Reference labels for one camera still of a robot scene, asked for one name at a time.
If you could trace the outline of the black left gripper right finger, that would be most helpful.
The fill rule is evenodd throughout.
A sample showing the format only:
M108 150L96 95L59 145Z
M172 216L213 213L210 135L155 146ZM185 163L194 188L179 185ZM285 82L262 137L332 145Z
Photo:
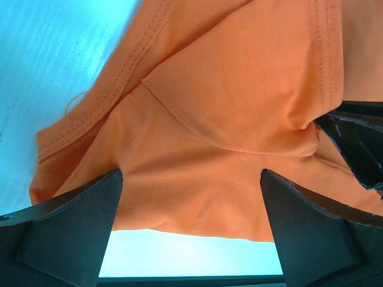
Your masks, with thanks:
M382 286L382 217L271 171L260 186L287 286Z

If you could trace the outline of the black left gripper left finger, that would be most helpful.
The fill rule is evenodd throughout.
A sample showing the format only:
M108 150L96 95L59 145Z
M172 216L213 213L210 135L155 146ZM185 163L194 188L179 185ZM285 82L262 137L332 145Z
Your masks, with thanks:
M123 187L119 169L1 216L1 286L96 286Z

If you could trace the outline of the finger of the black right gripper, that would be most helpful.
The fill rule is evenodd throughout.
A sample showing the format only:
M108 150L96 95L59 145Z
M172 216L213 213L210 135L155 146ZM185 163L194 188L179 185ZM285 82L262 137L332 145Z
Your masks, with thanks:
M382 102L344 101L315 123L361 186L382 194Z

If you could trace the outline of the orange t shirt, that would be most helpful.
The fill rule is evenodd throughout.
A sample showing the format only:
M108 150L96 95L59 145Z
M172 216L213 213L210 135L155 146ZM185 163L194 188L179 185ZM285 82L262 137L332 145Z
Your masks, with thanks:
M344 100L382 100L381 1L143 1L86 97L37 134L31 201L120 169L115 230L270 242L270 169L381 215L315 124Z

